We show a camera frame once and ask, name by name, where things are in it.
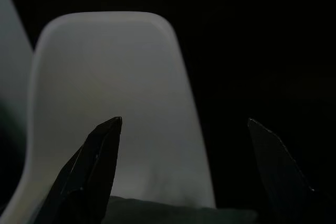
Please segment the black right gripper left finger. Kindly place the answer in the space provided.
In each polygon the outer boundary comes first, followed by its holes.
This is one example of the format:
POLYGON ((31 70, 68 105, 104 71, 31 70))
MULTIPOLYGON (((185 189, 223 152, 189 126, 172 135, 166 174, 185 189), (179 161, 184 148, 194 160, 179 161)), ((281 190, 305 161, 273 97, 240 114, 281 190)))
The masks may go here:
POLYGON ((34 223, 101 223, 113 186, 122 118, 99 125, 62 167, 34 223))

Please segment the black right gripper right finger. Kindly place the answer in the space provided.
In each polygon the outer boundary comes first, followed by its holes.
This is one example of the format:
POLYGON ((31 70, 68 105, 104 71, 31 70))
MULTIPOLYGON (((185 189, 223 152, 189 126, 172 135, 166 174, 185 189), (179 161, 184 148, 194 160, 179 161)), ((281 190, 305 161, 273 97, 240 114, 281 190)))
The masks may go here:
POLYGON ((280 223, 335 223, 335 201, 313 188, 283 141, 248 119, 263 186, 280 223))

